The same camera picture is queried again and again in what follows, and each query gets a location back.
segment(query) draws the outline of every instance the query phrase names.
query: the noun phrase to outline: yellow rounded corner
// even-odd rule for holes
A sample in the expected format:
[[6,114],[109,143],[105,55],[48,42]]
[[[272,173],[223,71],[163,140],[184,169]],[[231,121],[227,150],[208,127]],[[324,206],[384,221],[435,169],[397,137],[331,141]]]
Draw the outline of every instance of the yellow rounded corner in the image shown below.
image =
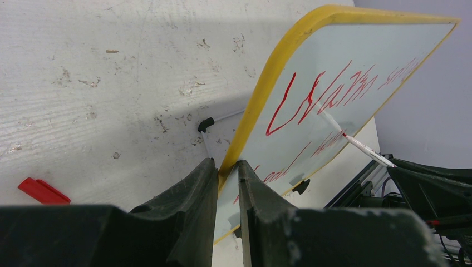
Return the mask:
[[[297,48],[315,31],[329,24],[456,24],[435,49],[423,60],[424,62],[451,34],[459,22],[460,19],[454,17],[335,5],[322,6],[306,14],[282,37],[260,74],[259,81],[255,86],[254,92],[241,119],[243,123],[239,124],[220,167],[218,193],[221,193],[233,165],[238,161],[249,139],[249,135],[272,92],[272,88],[276,84],[279,75],[282,73],[283,67]],[[309,178],[314,173],[308,175],[305,179]]]

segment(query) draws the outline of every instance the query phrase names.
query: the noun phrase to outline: white board surface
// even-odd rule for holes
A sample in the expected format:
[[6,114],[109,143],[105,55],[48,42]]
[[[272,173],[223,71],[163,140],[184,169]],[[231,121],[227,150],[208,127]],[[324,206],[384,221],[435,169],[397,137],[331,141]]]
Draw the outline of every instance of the white board surface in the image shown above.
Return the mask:
[[[332,24],[320,28],[285,64],[239,158],[247,160],[274,191],[284,194],[330,162],[346,144],[319,115],[321,111],[330,114],[345,133],[355,135],[454,26]],[[233,170],[218,199],[214,239],[238,224],[238,172]]]

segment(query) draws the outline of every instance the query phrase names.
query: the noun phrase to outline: whiteboard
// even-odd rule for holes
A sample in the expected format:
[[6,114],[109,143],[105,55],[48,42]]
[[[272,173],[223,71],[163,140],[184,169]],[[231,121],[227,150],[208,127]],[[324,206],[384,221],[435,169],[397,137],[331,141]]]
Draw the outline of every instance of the whiteboard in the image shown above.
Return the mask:
[[239,225],[238,159],[280,195],[291,191],[347,144],[321,115],[357,134],[457,23],[325,6],[295,24],[266,63],[220,168],[215,242]]

